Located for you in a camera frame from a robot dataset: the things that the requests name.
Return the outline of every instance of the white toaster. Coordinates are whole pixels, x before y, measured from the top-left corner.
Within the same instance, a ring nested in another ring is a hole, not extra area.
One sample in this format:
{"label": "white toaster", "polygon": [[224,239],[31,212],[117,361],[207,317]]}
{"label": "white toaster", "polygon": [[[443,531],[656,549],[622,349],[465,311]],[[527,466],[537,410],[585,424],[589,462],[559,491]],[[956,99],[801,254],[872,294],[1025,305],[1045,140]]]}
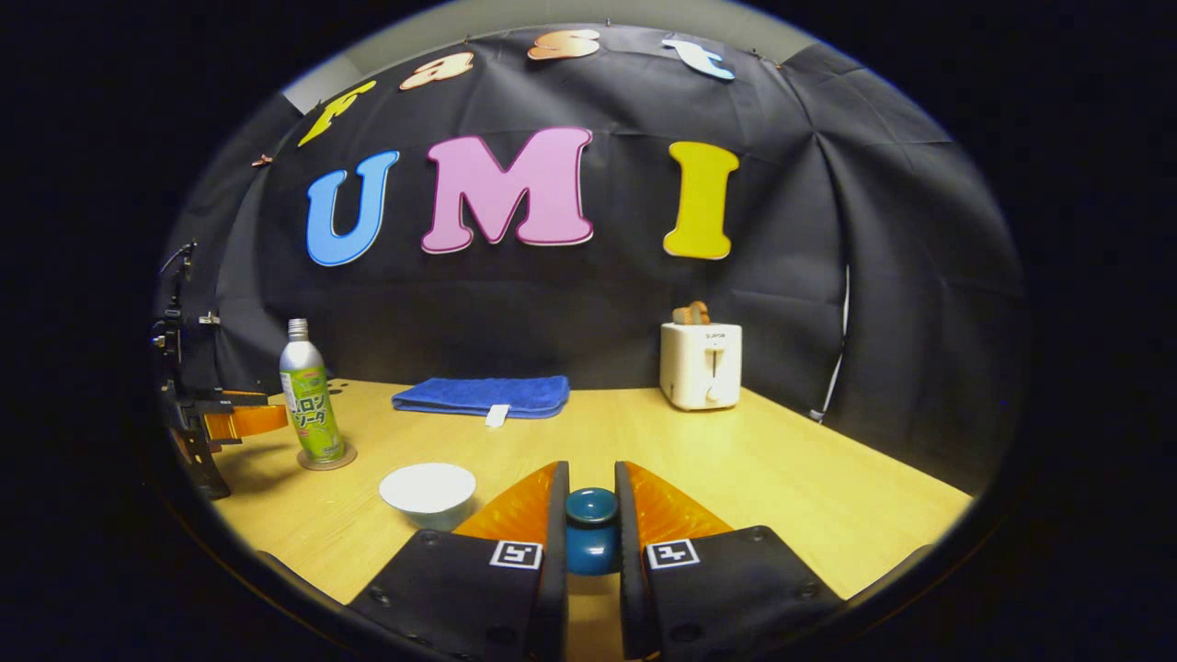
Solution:
{"label": "white toaster", "polygon": [[687,410],[739,402],[740,339],[738,324],[663,324],[659,382],[666,398]]}

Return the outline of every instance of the table surface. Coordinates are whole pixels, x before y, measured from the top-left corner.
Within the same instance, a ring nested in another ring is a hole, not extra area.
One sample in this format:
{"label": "table surface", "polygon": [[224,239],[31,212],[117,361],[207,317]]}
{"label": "table surface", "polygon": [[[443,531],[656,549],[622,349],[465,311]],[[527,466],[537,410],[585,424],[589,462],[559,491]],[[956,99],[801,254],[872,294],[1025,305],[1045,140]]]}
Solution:
{"label": "table surface", "polygon": [[[964,492],[747,389],[731,409],[680,411],[658,389],[572,391],[553,418],[397,411],[408,386],[335,379],[332,408],[358,457],[310,471],[291,426],[214,456],[233,494],[213,502],[254,549],[351,602],[415,531],[378,494],[391,471],[447,462],[472,471],[485,504],[532,471],[568,462],[571,489],[613,489],[613,463],[670,481],[736,529],[771,527],[842,597],[937,541]],[[281,395],[272,404],[284,404]],[[568,660],[621,660],[619,576],[570,576]]]}

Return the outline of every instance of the folded towel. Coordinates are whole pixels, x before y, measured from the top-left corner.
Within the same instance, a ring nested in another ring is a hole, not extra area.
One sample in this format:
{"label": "folded towel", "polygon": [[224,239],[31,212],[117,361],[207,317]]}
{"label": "folded towel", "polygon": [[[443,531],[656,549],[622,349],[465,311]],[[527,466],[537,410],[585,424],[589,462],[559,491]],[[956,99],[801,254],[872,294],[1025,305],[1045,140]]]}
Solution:
{"label": "folded towel", "polygon": [[406,411],[486,416],[507,404],[507,418],[548,418],[568,400],[568,378],[441,379],[432,378],[392,396],[392,406]]}

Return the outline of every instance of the towel tag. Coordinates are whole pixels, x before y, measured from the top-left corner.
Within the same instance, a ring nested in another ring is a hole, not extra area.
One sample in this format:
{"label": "towel tag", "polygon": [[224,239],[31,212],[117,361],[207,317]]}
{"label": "towel tag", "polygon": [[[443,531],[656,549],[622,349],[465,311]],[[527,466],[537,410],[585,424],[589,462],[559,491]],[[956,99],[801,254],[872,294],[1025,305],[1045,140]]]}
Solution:
{"label": "towel tag", "polygon": [[486,413],[486,425],[490,428],[501,428],[507,417],[508,404],[492,404],[491,411]]}

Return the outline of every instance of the letter m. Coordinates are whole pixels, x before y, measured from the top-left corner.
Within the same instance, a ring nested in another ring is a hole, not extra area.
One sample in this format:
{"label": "letter m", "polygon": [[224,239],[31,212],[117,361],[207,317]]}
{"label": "letter m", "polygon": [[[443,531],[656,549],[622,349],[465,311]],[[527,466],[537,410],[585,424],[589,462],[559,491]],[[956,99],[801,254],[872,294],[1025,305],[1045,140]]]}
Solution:
{"label": "letter m", "polygon": [[477,135],[434,145],[438,164],[433,227],[421,238],[427,253],[452,253],[468,246],[474,233],[461,219],[463,200],[491,244],[503,240],[516,208],[527,194],[527,218],[516,227],[525,244],[568,246],[592,238],[592,224],[580,213],[580,152],[592,132],[559,126],[536,132],[506,171]]}

